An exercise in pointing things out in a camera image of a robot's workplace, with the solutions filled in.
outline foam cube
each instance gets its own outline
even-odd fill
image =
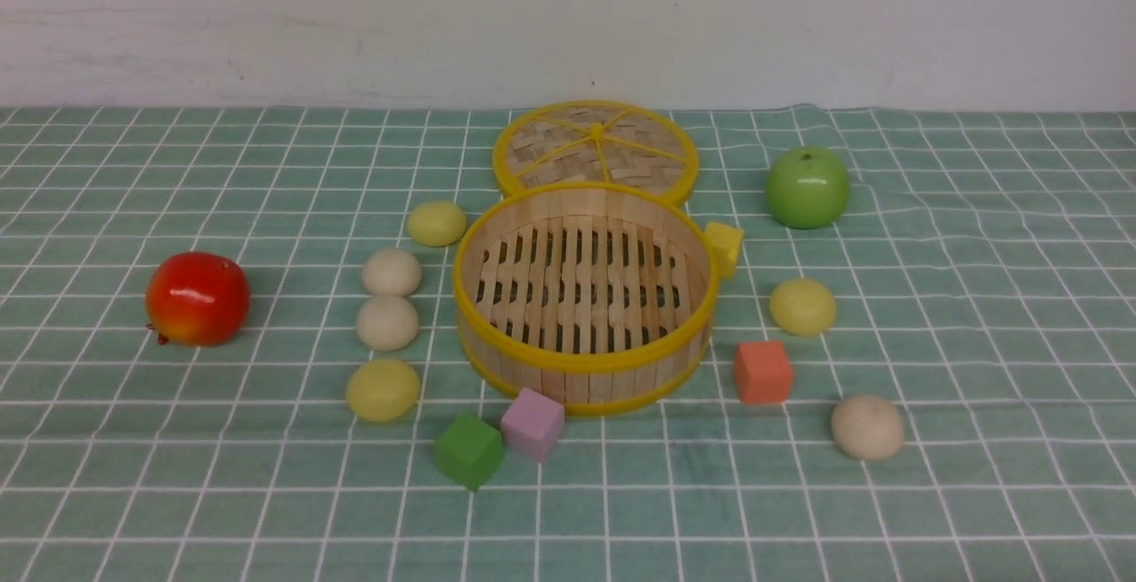
[[[749,341],[734,355],[734,384],[745,405],[769,405],[788,400],[793,389],[793,365],[779,340]]]
[[[721,277],[733,277],[734,271],[737,268],[737,257],[742,251],[742,239],[745,236],[745,232],[732,225],[710,222],[707,223],[707,228],[702,233],[705,234],[715,257],[718,258],[718,271],[721,273]]]
[[[434,442],[434,462],[470,491],[486,484],[504,458],[501,432],[470,413],[459,414]]]
[[[536,463],[549,457],[563,429],[563,405],[527,386],[501,418],[506,446]]]

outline orange cube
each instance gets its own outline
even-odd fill
[[[793,389],[793,365],[779,340],[755,340],[738,344],[734,355],[734,384],[745,405],[770,405],[788,400]]]

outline yellow cube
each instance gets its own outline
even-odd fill
[[[732,277],[737,268],[737,255],[742,251],[745,232],[724,223],[707,223],[704,233],[718,258],[718,274],[724,278]]]

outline toy apple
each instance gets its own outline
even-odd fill
[[[795,230],[830,225],[844,214],[851,192],[841,157],[819,147],[780,155],[766,178],[766,205],[775,221]]]
[[[158,344],[215,347],[249,315],[250,290],[235,261],[207,251],[183,251],[158,266],[145,292],[148,329]]]

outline yellow ball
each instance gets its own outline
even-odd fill
[[[414,367],[402,360],[379,359],[364,364],[348,383],[348,408],[368,422],[390,422],[418,402],[421,382]]]
[[[466,233],[466,213],[446,200],[423,202],[410,213],[407,232],[418,244],[445,247]]]
[[[836,299],[812,278],[792,278],[774,289],[769,311],[777,326],[792,335],[820,335],[836,322]]]

